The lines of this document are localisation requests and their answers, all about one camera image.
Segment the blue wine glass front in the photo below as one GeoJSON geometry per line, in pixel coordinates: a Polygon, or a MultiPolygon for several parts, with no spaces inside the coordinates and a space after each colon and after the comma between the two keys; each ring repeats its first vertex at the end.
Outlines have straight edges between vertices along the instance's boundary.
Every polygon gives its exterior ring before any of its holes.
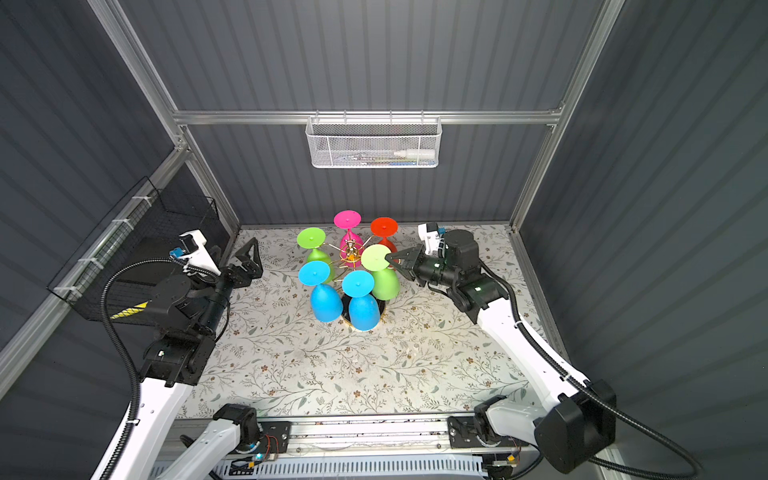
{"type": "Polygon", "coordinates": [[[378,302],[372,295],[374,285],[373,276],[364,270],[349,273],[342,282],[342,290],[350,298],[349,320],[357,330],[370,331],[380,321],[378,302]]]}

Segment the light green wine glass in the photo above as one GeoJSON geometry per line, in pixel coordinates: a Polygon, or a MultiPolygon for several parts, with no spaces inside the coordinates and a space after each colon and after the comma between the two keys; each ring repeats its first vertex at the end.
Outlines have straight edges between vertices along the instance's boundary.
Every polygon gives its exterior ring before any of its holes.
{"type": "Polygon", "coordinates": [[[374,279],[372,295],[382,301],[393,300],[400,293],[397,273],[386,259],[390,253],[387,246],[375,244],[368,246],[361,256],[362,266],[374,279]]]}

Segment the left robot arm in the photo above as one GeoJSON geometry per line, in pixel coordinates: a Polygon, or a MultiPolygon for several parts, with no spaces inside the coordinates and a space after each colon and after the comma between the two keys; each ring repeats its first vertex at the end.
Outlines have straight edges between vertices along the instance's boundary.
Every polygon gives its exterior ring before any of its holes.
{"type": "Polygon", "coordinates": [[[149,477],[177,413],[228,325],[233,290],[250,286],[264,273],[257,239],[247,241],[224,268],[213,261],[201,231],[185,232],[180,241],[181,247],[161,260],[180,267],[180,273],[157,283],[145,305],[134,309],[161,333],[145,350],[141,366],[135,365],[114,327],[108,296],[122,275],[146,263],[116,271],[102,290],[101,323],[126,367],[131,397],[93,473],[96,479],[149,477]]]}

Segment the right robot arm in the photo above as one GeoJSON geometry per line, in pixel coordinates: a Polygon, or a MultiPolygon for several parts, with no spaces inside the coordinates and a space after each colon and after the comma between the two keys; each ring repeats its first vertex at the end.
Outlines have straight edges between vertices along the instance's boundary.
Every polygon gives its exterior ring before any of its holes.
{"type": "Polygon", "coordinates": [[[403,277],[448,297],[513,360],[539,399],[524,407],[492,397],[475,407],[462,439],[485,446],[520,441],[564,474],[596,460],[614,442],[613,390],[591,382],[521,318],[513,288],[483,261],[471,232],[450,230],[434,250],[421,245],[385,260],[403,277]]]}

